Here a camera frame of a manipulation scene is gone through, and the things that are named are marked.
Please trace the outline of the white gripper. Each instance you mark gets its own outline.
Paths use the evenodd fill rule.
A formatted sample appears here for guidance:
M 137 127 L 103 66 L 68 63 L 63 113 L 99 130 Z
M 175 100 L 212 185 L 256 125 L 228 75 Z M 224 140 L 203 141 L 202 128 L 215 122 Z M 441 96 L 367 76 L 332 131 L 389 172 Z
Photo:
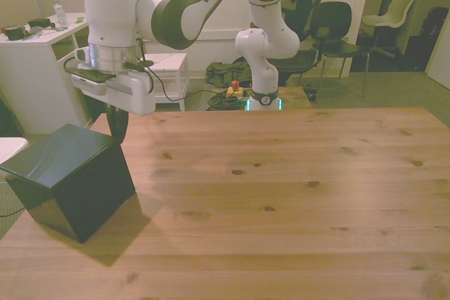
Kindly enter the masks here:
M 122 143 L 127 132 L 129 112 L 140 117 L 155 111 L 155 94 L 149 76 L 141 72 L 118 74 L 106 82 L 106 117 L 113 138 Z

